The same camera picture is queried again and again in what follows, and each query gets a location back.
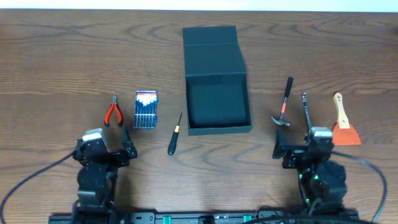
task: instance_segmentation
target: hand tool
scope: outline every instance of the hand tool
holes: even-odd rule
[[[343,107],[343,96],[336,93],[333,96],[337,109],[337,121],[333,126],[333,143],[337,146],[360,145],[361,138],[359,138],[354,126],[352,126],[347,118]]]
[[[287,98],[290,95],[290,90],[292,89],[292,85],[293,85],[293,77],[288,77],[287,83],[286,83],[286,89],[285,89],[284,104],[282,105],[282,109],[280,111],[279,120],[276,120],[271,115],[271,120],[277,125],[286,126],[286,127],[290,126],[290,122],[284,121],[284,114],[285,114],[285,109],[286,109]]]
[[[108,112],[105,115],[105,127],[109,127],[109,119],[112,115],[113,109],[116,110],[116,114],[118,115],[118,126],[122,126],[123,124],[123,115],[119,109],[118,97],[116,95],[113,96],[113,101],[111,107],[109,108]]]
[[[134,111],[134,128],[155,129],[157,116],[156,106],[159,98],[156,90],[138,90],[136,92],[136,109]]]
[[[178,139],[178,134],[180,132],[180,122],[181,122],[181,117],[182,117],[182,112],[180,114],[180,119],[178,120],[177,125],[175,126],[172,140],[170,141],[169,148],[167,149],[167,154],[172,156],[175,152],[175,148],[177,147],[177,139]]]
[[[304,137],[304,143],[307,143],[308,142],[308,134],[310,133],[310,130],[312,128],[310,112],[308,111],[308,106],[307,106],[307,94],[301,93],[301,99],[303,101],[305,120],[307,121],[307,128],[308,128],[308,133]]]

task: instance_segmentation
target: dark green box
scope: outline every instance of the dark green box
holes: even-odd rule
[[[246,67],[235,26],[183,28],[188,134],[252,129]]]

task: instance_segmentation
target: red pliers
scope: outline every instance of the red pliers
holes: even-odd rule
[[[116,95],[113,95],[113,101],[111,107],[105,115],[105,127],[109,127],[109,119],[112,115],[113,109],[115,109],[116,114],[118,114],[118,126],[120,127],[123,124],[123,115],[119,109],[118,97]]]

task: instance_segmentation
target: screwdriver set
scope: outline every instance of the screwdriver set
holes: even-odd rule
[[[136,92],[136,107],[134,111],[134,128],[155,129],[157,122],[156,90],[138,90]]]

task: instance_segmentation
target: screwdriver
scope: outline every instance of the screwdriver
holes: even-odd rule
[[[177,139],[178,139],[178,134],[180,132],[180,122],[181,122],[181,117],[182,117],[182,112],[180,114],[180,119],[178,121],[178,124],[175,126],[172,140],[170,141],[169,148],[167,149],[167,154],[172,156],[175,152],[175,148],[177,147]]]

